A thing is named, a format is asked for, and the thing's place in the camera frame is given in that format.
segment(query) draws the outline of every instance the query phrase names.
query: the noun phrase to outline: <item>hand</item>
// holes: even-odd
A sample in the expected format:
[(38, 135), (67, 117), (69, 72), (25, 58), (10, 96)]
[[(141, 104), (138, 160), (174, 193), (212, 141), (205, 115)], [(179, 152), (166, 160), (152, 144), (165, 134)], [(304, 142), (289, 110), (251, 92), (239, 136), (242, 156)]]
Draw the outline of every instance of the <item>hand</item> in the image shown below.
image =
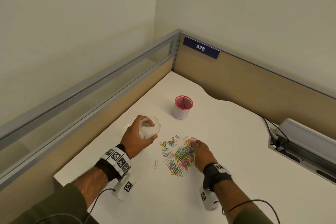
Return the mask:
[[(121, 139), (120, 143), (125, 146), (126, 152), (130, 159), (138, 155), (143, 149), (151, 145), (152, 142), (158, 137), (157, 134), (147, 138), (142, 139), (139, 134), (140, 122), (146, 119), (146, 116), (138, 115), (138, 117), (133, 121), (133, 124), (129, 126)], [(155, 124), (152, 120), (146, 121), (151, 127), (154, 127)]]
[(218, 163), (209, 147), (202, 141), (195, 140), (191, 142), (191, 146), (196, 153), (195, 166), (201, 173), (203, 173), (204, 167), (209, 163)]

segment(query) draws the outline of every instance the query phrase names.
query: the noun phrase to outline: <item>qr code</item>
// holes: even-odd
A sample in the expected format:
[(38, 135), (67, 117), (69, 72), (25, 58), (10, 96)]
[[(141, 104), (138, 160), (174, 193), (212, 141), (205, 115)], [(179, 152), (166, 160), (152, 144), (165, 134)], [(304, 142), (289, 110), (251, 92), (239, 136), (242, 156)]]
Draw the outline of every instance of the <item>qr code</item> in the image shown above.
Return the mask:
[(111, 153), (113, 152), (112, 149), (108, 150), (107, 153), (105, 153), (105, 155), (111, 155)]
[(118, 159), (118, 158), (120, 158), (120, 154), (118, 153), (118, 152), (115, 152), (112, 156), (111, 156), (111, 158), (113, 158), (115, 161)]
[(126, 163), (126, 160), (124, 158), (120, 158), (120, 160), (118, 160), (117, 162), (119, 167), (122, 167), (125, 163)]
[(131, 188), (133, 187), (133, 184), (130, 182), (127, 182), (127, 184), (124, 187), (124, 190), (129, 192), (131, 190)]
[(202, 197), (202, 201), (204, 201), (205, 199), (207, 199), (207, 197), (205, 196), (204, 192), (202, 192), (201, 197)]
[(217, 169), (224, 169), (221, 165), (214, 165)]
[(129, 165), (126, 163), (121, 169), (124, 171), (124, 173), (128, 170)]

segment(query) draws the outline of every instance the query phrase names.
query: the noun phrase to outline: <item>cable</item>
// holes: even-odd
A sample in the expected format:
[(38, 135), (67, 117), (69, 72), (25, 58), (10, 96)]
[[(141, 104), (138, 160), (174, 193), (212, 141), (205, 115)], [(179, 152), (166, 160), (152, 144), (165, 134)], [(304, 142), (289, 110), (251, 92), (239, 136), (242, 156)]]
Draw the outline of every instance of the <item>cable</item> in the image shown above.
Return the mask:
[(68, 214), (68, 213), (57, 213), (57, 214), (49, 215), (48, 217), (45, 217), (42, 220), (39, 220), (38, 222), (35, 222), (35, 224), (39, 224), (39, 223), (41, 223), (42, 221), (44, 221), (48, 218), (52, 218), (52, 217), (56, 217), (56, 216), (70, 216), (70, 217), (74, 218), (76, 221), (78, 221), (80, 224), (83, 224), (83, 222), (81, 222), (81, 220), (78, 219), (76, 216), (74, 216), (72, 214)]
[(288, 139), (288, 137), (286, 136), (286, 134), (285, 134), (284, 132), (282, 132), (282, 130), (281, 130), (277, 125), (275, 125), (273, 122), (271, 122), (270, 120), (268, 120), (268, 119), (265, 118), (264, 116), (262, 116), (262, 115), (260, 115), (260, 114), (258, 114), (258, 113), (257, 113), (257, 115), (260, 116), (260, 117), (264, 120), (264, 122), (265, 122), (265, 124), (266, 124), (266, 127), (267, 127), (267, 130), (268, 130), (268, 132), (269, 132), (269, 135), (272, 137), (272, 139), (273, 139), (273, 141), (274, 141), (274, 145), (275, 145), (275, 149), (276, 149), (276, 150), (278, 150), (278, 147), (277, 147), (277, 144), (276, 144), (275, 139), (274, 139), (274, 137), (273, 137), (273, 134), (271, 133), (271, 130), (270, 130), (270, 127), (269, 127), (267, 121), (268, 121), (269, 123), (272, 123), (272, 124), (273, 124), (277, 129), (279, 129), (280, 132), (286, 137), (286, 139), (287, 139), (286, 144), (290, 142), (289, 139)]
[(244, 204), (247, 204), (247, 203), (251, 203), (251, 202), (256, 202), (256, 201), (258, 201), (258, 202), (264, 202), (264, 203), (268, 204), (268, 205), (271, 207), (271, 209), (273, 210), (273, 212), (274, 212), (274, 214), (275, 214), (275, 217), (276, 217), (276, 219), (277, 219), (277, 221), (278, 221), (278, 224), (281, 224), (281, 223), (280, 223), (280, 219), (279, 219), (279, 217), (278, 217), (278, 215), (277, 215), (277, 212), (275, 211), (275, 209), (273, 208), (273, 206), (272, 206), (269, 202), (267, 202), (267, 201), (265, 201), (265, 200), (262, 200), (262, 199), (253, 199), (253, 200), (248, 200), (248, 201), (246, 201), (246, 202), (240, 203), (240, 204), (238, 204), (238, 205), (232, 207), (232, 208), (228, 211), (228, 213), (231, 212), (233, 209), (236, 209), (237, 207), (241, 206), (241, 205), (244, 205)]
[[(92, 213), (93, 208), (95, 207), (95, 205), (96, 205), (96, 203), (97, 203), (97, 200), (98, 200), (99, 196), (100, 196), (104, 191), (107, 191), (107, 190), (113, 190), (113, 191), (115, 191), (114, 189), (104, 189), (102, 192), (99, 193), (99, 195), (97, 196), (97, 198), (96, 198), (96, 200), (95, 200), (95, 202), (94, 202), (94, 204), (93, 204), (93, 206), (92, 206), (92, 208), (91, 208), (91, 211), (89, 212), (89, 215), (87, 216), (87, 218), (86, 218), (84, 224), (86, 224), (86, 222), (89, 220), (89, 217), (90, 217), (90, 215), (91, 215), (91, 213)], [(52, 218), (52, 217), (56, 217), (56, 216), (70, 216), (70, 217), (74, 218), (78, 223), (83, 224), (83, 222), (82, 222), (80, 219), (78, 219), (76, 216), (74, 216), (74, 215), (72, 215), (72, 214), (68, 214), (68, 213), (56, 213), (56, 214), (52, 214), (52, 215), (49, 215), (49, 216), (43, 218), (42, 220), (39, 220), (38, 222), (35, 222), (34, 224), (39, 224), (39, 223), (41, 223), (42, 221), (44, 221), (44, 220), (46, 220), (46, 219), (48, 219), (48, 218)]]

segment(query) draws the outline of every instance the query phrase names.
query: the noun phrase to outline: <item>beige partition panel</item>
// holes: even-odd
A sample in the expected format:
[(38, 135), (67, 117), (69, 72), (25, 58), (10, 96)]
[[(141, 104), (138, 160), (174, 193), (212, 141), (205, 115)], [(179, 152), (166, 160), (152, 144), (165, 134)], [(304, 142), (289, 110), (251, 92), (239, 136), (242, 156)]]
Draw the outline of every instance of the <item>beige partition panel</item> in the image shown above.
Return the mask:
[(336, 99), (235, 56), (221, 52), (215, 60), (183, 45), (182, 38), (174, 72), (216, 99), (232, 101), (277, 124), (291, 118), (336, 139)]
[(168, 74), (171, 71), (172, 62), (173, 59), (170, 59), (4, 188), (0, 192), (0, 223), (12, 221), (23, 211), (53, 193), (54, 174)]

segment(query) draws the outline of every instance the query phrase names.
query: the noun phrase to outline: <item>white desk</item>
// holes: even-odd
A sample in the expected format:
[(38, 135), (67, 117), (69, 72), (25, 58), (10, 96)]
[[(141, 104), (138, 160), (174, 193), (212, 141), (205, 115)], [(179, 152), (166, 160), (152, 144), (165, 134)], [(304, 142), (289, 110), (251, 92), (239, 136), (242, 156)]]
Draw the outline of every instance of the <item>white desk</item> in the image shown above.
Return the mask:
[[(187, 95), (194, 102), (186, 120), (172, 116), (174, 99)], [(185, 177), (170, 174), (159, 142), (175, 134), (197, 136), (233, 174), (233, 180), (251, 199), (270, 202), (281, 223), (336, 223), (336, 186), (291, 160), (268, 149), (268, 132), (256, 114), (234, 103), (213, 99), (197, 84), (170, 72), (130, 110), (155, 115), (161, 123), (159, 137), (134, 158), (130, 173), (137, 184), (119, 202), (109, 191), (92, 212), (100, 224), (117, 223), (227, 223), (221, 209), (207, 212), (199, 197), (203, 175), (194, 165)], [(120, 142), (117, 134), (128, 111), (102, 132), (54, 177), (65, 185), (93, 166), (109, 147)], [(155, 160), (159, 163), (154, 169)], [(268, 205), (257, 205), (276, 223)]]

